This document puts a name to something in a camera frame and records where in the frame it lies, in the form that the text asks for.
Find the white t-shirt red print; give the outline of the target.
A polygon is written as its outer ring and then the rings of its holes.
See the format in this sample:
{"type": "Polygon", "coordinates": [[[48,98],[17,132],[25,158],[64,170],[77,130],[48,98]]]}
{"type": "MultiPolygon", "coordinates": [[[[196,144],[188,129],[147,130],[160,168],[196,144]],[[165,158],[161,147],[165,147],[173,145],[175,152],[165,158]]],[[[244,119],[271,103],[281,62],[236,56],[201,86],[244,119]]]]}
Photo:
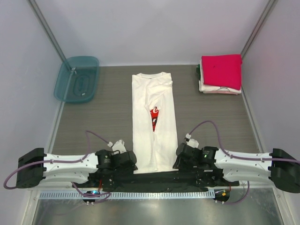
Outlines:
{"type": "Polygon", "coordinates": [[[132,76],[135,174],[173,171],[178,137],[170,73],[132,76]]]}

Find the teal plastic bin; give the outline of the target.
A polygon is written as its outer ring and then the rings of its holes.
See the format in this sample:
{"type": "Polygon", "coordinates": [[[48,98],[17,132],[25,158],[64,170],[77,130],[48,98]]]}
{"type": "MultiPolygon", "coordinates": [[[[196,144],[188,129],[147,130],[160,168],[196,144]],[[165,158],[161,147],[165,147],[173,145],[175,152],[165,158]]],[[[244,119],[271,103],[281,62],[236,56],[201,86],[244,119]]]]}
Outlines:
{"type": "Polygon", "coordinates": [[[54,88],[54,97],[65,103],[91,101],[96,93],[99,60],[93,56],[74,56],[61,65],[54,88]]]}

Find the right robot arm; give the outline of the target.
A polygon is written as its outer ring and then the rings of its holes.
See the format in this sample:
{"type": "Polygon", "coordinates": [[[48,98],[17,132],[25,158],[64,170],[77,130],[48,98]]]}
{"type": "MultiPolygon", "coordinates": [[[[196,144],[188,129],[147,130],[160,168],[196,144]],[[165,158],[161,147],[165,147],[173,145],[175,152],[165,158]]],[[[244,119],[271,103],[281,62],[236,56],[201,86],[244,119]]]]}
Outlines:
{"type": "Polygon", "coordinates": [[[265,183],[289,192],[300,192],[300,164],[282,149],[271,153],[240,153],[181,143],[174,169],[195,174],[200,188],[237,186],[241,181],[265,183]]]}

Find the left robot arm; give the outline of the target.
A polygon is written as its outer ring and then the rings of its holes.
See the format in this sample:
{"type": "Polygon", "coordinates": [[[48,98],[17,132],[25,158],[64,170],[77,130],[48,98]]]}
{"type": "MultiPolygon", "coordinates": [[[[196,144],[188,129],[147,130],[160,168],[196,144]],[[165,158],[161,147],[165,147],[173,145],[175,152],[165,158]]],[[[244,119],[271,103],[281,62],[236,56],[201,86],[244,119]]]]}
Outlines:
{"type": "Polygon", "coordinates": [[[114,177],[133,174],[137,170],[132,151],[99,150],[84,155],[45,154],[36,148],[18,159],[17,188],[75,183],[81,188],[112,188],[114,177]]]}

